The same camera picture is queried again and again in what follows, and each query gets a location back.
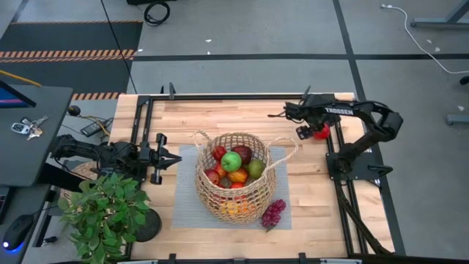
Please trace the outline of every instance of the computer mouse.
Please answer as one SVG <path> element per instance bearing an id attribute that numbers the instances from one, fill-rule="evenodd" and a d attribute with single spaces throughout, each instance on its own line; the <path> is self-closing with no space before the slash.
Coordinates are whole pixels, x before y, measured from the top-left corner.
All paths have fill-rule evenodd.
<path id="1" fill-rule="evenodd" d="M 24 242 L 33 222 L 33 215 L 22 215 L 14 220 L 5 232 L 3 247 L 8 251 L 17 249 Z"/>

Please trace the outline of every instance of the red object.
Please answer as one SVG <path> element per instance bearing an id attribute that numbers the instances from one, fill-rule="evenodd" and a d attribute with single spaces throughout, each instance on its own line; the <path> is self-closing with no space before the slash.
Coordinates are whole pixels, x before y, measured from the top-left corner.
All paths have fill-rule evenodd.
<path id="1" fill-rule="evenodd" d="M 330 135 L 330 128 L 328 124 L 324 124 L 322 131 L 313 132 L 314 139 L 327 139 Z"/>
<path id="2" fill-rule="evenodd" d="M 215 165 L 215 168 L 213 169 L 218 173 L 218 176 L 220 176 L 220 179 L 222 177 L 225 177 L 228 174 L 228 172 L 221 166 L 220 162 L 217 162 L 217 164 Z"/>
<path id="3" fill-rule="evenodd" d="M 239 145 L 232 148 L 233 152 L 240 154 L 241 156 L 241 163 L 242 164 L 249 164 L 252 158 L 252 150 L 249 147 L 244 145 Z"/>
<path id="4" fill-rule="evenodd" d="M 217 161 L 220 161 L 225 154 L 226 148 L 224 146 L 216 146 L 212 151 L 213 158 Z"/>
<path id="5" fill-rule="evenodd" d="M 244 187 L 244 183 L 233 183 L 231 188 L 242 188 Z"/>
<path id="6" fill-rule="evenodd" d="M 204 172 L 213 184 L 218 185 L 220 183 L 220 176 L 214 169 L 206 169 Z"/>

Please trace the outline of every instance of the butcher block tabletop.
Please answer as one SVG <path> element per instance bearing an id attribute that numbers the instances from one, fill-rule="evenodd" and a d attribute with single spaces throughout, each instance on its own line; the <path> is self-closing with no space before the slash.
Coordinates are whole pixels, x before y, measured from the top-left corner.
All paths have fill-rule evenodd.
<path id="1" fill-rule="evenodd" d="M 117 103 L 111 142 L 130 141 L 138 95 L 121 95 Z M 339 100 L 352 100 L 352 93 L 336 93 Z M 178 154 L 181 144 L 193 144 L 192 133 L 205 131 L 214 138 L 223 133 L 246 132 L 269 142 L 279 136 L 290 136 L 300 148 L 287 161 L 289 200 L 292 213 L 291 230 L 233 230 L 218 228 L 173 228 L 171 219 L 174 192 L 177 183 L 177 164 L 161 171 L 163 184 L 153 185 L 148 180 L 142 190 L 148 193 L 149 206 L 163 221 L 159 235 L 146 243 L 134 243 L 133 260 L 168 259 L 176 253 L 177 259 L 227 258 L 298 258 L 346 257 L 339 206 L 333 182 L 329 179 L 325 154 L 325 140 L 299 140 L 298 124 L 284 118 L 269 118 L 268 114 L 283 111 L 285 100 L 162 100 L 153 105 L 149 141 L 153 148 L 156 133 L 168 137 L 166 148 Z M 142 109 L 137 144 L 143 134 L 146 106 Z M 363 135 L 362 122 L 355 117 L 342 117 L 345 142 L 354 142 Z M 288 141 L 277 142 L 286 151 L 293 150 Z M 356 180 L 355 190 L 361 218 L 373 235 L 388 250 L 393 243 L 388 228 L 379 189 L 367 181 Z M 360 252 L 355 226 L 349 218 L 355 252 Z"/>

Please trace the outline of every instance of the white cable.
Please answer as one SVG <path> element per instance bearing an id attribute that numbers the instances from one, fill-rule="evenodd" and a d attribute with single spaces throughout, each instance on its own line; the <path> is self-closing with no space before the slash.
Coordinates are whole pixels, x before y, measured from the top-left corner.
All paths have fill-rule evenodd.
<path id="1" fill-rule="evenodd" d="M 388 9 L 394 9 L 394 10 L 399 10 L 401 12 L 404 13 L 405 15 L 405 20 L 404 20 L 404 28 L 405 28 L 405 31 L 409 34 L 409 36 L 412 38 L 413 42 L 417 45 L 418 48 L 420 48 L 421 51 L 423 51 L 424 53 L 426 53 L 426 55 L 430 56 L 434 61 L 436 61 L 438 63 L 438 65 L 440 65 L 440 67 L 446 71 L 447 73 L 450 73 L 450 74 L 460 74 L 460 73 L 469 73 L 469 70 L 464 70 L 464 71 L 460 71 L 460 72 L 452 72 L 452 71 L 449 71 L 447 70 L 443 65 L 441 65 L 441 63 L 433 57 L 433 55 L 431 55 L 428 51 L 425 51 L 417 42 L 417 40 L 412 36 L 412 34 L 409 32 L 409 29 L 407 28 L 407 13 L 402 10 L 401 8 L 398 8 L 398 7 L 393 7 L 391 5 L 386 5 L 386 4 L 381 4 L 381 7 L 382 8 L 388 8 Z"/>

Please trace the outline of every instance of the plant pot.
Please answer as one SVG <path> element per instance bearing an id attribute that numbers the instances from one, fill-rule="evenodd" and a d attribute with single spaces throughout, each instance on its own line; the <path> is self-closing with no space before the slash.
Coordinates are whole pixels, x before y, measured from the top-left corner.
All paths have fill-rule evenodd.
<path id="1" fill-rule="evenodd" d="M 148 210 L 146 217 L 145 224 L 135 234 L 137 242 L 150 241 L 161 231 L 161 218 L 155 210 Z"/>

